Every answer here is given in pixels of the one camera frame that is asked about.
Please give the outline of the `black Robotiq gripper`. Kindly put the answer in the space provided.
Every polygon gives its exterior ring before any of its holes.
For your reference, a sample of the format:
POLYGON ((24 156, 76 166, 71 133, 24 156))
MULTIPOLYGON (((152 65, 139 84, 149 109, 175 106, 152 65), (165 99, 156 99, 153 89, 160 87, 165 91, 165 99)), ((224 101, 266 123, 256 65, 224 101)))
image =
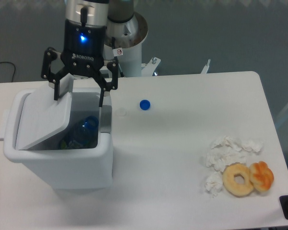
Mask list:
POLYGON ((100 74, 104 66, 103 50, 106 34, 105 26, 82 26, 65 20, 64 46, 60 54, 56 49, 48 47, 44 52, 41 78, 54 84, 54 100, 60 97, 60 80, 68 73, 93 78, 100 87, 99 107, 103 106, 105 92, 118 88, 119 65, 116 60, 110 61, 106 67, 112 73, 112 80, 107 82, 100 74), (51 71, 51 63, 58 57, 64 67, 57 73, 51 71))

